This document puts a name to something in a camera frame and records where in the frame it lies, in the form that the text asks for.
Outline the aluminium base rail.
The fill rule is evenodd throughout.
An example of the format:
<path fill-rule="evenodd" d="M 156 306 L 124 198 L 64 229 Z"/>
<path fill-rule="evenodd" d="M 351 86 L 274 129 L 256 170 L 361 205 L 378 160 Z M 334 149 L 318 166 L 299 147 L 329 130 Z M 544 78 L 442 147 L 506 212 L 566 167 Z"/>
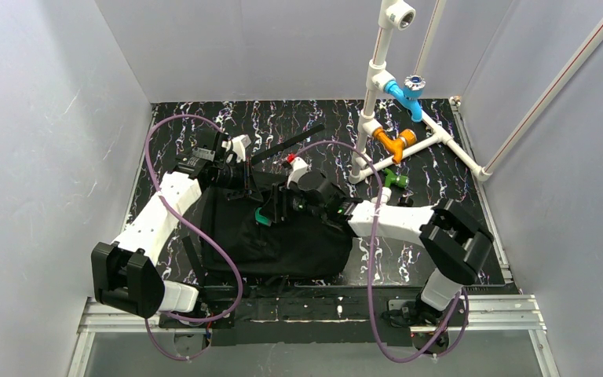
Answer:
<path fill-rule="evenodd" d="M 437 335 L 378 319 L 362 287 L 247 298 L 208 328 L 86 303 L 70 376 L 556 376 L 534 295 L 472 289 Z"/>

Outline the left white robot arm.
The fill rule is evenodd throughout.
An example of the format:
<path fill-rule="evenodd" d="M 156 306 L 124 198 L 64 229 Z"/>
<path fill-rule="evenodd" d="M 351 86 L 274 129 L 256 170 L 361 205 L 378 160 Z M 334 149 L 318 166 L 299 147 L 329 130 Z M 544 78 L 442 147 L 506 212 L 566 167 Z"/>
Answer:
<path fill-rule="evenodd" d="M 250 138 L 208 132 L 188 155 L 177 157 L 154 196 L 112 242 L 99 242 L 91 253 L 95 299 L 148 319 L 159 312 L 190 313 L 199 298 L 191 285 L 165 281 L 156 263 L 179 217 L 213 185 L 240 187 Z"/>

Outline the blue plastic faucet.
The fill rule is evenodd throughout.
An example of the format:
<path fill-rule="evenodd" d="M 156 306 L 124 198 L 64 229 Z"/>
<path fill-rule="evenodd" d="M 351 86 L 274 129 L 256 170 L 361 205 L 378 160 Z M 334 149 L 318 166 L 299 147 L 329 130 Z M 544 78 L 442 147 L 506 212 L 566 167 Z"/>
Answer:
<path fill-rule="evenodd" d="M 423 110 L 419 98 L 425 86 L 426 81 L 422 76 L 409 75 L 401 85 L 395 79 L 389 80 L 383 90 L 411 113 L 411 120 L 414 123 L 420 123 L 423 119 Z"/>

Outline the teal eraser block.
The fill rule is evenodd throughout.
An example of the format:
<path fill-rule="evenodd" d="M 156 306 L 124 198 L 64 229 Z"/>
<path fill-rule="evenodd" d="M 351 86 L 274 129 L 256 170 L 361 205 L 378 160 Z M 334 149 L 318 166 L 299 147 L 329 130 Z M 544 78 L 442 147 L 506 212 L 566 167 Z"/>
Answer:
<path fill-rule="evenodd" d="M 270 227 L 272 220 L 262 212 L 262 208 L 258 207 L 254 212 L 255 220 L 258 224 Z"/>

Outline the white PVC pipe frame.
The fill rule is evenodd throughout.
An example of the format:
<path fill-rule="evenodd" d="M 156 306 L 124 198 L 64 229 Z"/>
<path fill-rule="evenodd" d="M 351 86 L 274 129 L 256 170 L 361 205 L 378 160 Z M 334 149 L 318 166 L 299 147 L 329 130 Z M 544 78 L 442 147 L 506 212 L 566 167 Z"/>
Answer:
<path fill-rule="evenodd" d="M 393 32 L 407 29 L 415 19 L 416 10 L 403 0 L 383 0 L 381 2 L 378 13 L 378 35 L 372 58 L 368 62 L 364 104 L 359 111 L 357 151 L 352 154 L 350 183 L 359 183 L 435 144 L 443 144 L 450 148 L 478 181 L 487 181 L 491 177 L 485 167 L 469 156 L 453 136 L 423 110 L 419 101 L 426 87 L 426 81 L 419 75 L 419 69 L 426 62 L 427 48 L 433 41 L 445 4 L 445 1 L 437 1 L 434 5 L 414 74 L 398 83 L 395 77 L 387 71 L 386 57 Z M 398 101 L 411 113 L 411 121 L 423 123 L 430 130 L 431 136 L 420 141 L 412 130 L 402 130 L 396 137 L 389 137 L 384 126 L 375 117 L 375 102 L 380 93 L 390 95 Z M 366 154 L 369 139 L 379 142 L 390 154 L 389 157 L 376 162 L 374 169 L 367 166 L 372 161 L 371 157 Z"/>

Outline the black student backpack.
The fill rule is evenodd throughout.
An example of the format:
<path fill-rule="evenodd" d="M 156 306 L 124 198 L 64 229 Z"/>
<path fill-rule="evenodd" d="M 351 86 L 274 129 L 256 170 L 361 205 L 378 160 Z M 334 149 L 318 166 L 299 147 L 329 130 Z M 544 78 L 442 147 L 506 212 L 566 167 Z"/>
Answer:
<path fill-rule="evenodd" d="M 243 276 L 273 279 L 285 276 L 288 279 L 311 280 L 293 278 L 278 270 L 283 261 L 281 239 L 272 231 L 272 226 L 258 224 L 254 216 L 255 210 L 264 204 L 262 189 L 265 181 L 273 176 L 287 177 L 289 173 L 286 175 L 266 173 L 256 171 L 254 167 L 323 129 L 323 124 L 315 125 L 263 152 L 247 156 L 245 161 L 251 163 L 263 200 L 227 200 L 225 198 L 227 190 L 216 185 L 203 190 L 206 194 L 206 204 L 199 228 L 223 248 Z"/>

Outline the orange plastic pipe fitting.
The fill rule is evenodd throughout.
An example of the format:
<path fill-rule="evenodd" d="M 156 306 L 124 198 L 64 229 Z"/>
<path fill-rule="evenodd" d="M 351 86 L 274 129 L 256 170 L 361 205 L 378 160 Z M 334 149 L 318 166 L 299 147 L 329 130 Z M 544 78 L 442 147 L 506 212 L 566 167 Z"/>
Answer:
<path fill-rule="evenodd" d="M 385 150 L 391 154 L 394 164 L 400 164 L 404 158 L 404 150 L 416 144 L 418 141 L 416 134 L 409 129 L 402 130 L 395 138 L 390 138 L 386 132 L 379 127 L 373 132 L 372 137 L 376 141 L 379 141 Z"/>

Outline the green white pipe fitting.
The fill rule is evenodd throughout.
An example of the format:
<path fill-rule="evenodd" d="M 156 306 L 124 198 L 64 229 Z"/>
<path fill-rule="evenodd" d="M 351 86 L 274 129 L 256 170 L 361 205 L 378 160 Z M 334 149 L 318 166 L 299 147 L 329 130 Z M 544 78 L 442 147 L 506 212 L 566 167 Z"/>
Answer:
<path fill-rule="evenodd" d="M 405 175 L 394 173 L 389 168 L 381 170 L 384 174 L 382 194 L 380 195 L 381 204 L 387 204 L 392 197 L 392 188 L 406 189 L 409 184 L 409 178 Z"/>

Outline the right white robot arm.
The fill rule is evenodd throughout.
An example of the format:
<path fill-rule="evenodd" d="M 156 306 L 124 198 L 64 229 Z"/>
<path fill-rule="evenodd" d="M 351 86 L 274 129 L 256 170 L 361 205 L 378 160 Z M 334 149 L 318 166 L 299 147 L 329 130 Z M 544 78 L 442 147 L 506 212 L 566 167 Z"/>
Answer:
<path fill-rule="evenodd" d="M 425 207 L 389 205 L 384 197 L 351 196 L 318 170 L 273 176 L 262 191 L 259 213 L 283 244 L 278 270 L 293 278 L 340 273 L 356 238 L 423 247 L 435 269 L 414 302 L 396 311 L 406 324 L 438 321 L 455 296 L 477 282 L 492 249 L 492 233 L 453 199 Z"/>

